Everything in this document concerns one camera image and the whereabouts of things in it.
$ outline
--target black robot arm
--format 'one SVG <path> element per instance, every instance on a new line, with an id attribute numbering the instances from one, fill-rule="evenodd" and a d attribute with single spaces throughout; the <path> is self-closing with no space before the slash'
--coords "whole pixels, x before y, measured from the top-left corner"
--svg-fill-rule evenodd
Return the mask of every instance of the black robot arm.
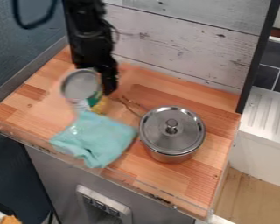
<path id="1" fill-rule="evenodd" d="M 24 24 L 21 21 L 19 0 L 12 0 L 13 14 L 17 24 L 23 29 L 33 29 L 53 17 L 57 0 L 46 15 L 38 21 Z M 101 74 L 104 94 L 109 95 L 117 89 L 117 63 L 112 57 L 115 29 L 104 19 L 105 4 L 102 0 L 62 0 L 66 16 L 66 27 L 73 63 L 77 68 L 94 68 Z"/>

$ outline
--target black cable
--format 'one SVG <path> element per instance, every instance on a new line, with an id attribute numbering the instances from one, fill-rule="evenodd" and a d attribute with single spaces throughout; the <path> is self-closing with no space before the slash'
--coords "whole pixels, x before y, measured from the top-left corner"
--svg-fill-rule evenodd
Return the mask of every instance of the black cable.
<path id="1" fill-rule="evenodd" d="M 15 21 L 17 22 L 17 24 L 26 30 L 30 30 L 30 29 L 34 29 L 39 27 L 42 24 L 45 24 L 46 22 L 48 22 L 50 19 L 53 18 L 53 15 L 57 9 L 57 5 L 58 5 L 58 1 L 59 0 L 52 0 L 52 4 L 50 6 L 50 8 L 48 8 L 47 13 L 40 19 L 31 22 L 29 24 L 24 24 L 22 21 L 22 18 L 20 16 L 20 6 L 19 6 L 19 0 L 11 0 L 12 3 L 12 13 L 13 13 L 13 17 L 15 19 Z"/>

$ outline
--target green towel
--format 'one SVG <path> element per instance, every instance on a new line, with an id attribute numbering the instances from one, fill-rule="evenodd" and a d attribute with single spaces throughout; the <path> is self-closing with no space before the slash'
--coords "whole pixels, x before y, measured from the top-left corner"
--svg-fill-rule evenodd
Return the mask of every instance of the green towel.
<path id="1" fill-rule="evenodd" d="M 128 148 L 136 129 L 103 115 L 85 111 L 50 143 L 57 151 L 83 158 L 90 167 L 105 167 Z"/>

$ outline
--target metal pot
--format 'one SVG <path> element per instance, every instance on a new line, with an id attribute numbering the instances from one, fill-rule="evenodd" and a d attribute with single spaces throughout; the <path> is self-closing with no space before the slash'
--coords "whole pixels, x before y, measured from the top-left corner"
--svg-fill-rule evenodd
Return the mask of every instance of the metal pot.
<path id="1" fill-rule="evenodd" d="M 140 122 L 141 141 L 153 158 L 164 163 L 181 163 L 192 157 L 205 136 L 202 120 L 178 106 L 154 108 Z"/>

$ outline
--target wooden tabletop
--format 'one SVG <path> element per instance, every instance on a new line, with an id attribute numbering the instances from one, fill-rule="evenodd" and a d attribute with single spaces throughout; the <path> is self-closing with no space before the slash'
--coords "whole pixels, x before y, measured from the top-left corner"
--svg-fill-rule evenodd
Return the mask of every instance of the wooden tabletop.
<path id="1" fill-rule="evenodd" d="M 58 153 L 48 143 L 75 118 L 72 107 L 60 94 L 60 83 L 72 70 L 66 48 L 0 103 L 0 131 L 87 169 L 79 159 Z M 182 164 L 163 164 L 151 158 L 137 139 L 119 159 L 100 170 L 100 175 L 205 218 L 238 128 L 240 115 L 234 112 L 238 95 L 137 66 L 121 65 L 120 72 L 120 88 L 112 97 L 128 96 L 147 109 L 161 105 L 187 107 L 205 122 L 206 140 L 193 158 Z M 131 107 L 145 113 L 136 105 Z M 139 117 L 116 101 L 110 101 L 107 116 L 133 126 L 139 123 Z"/>

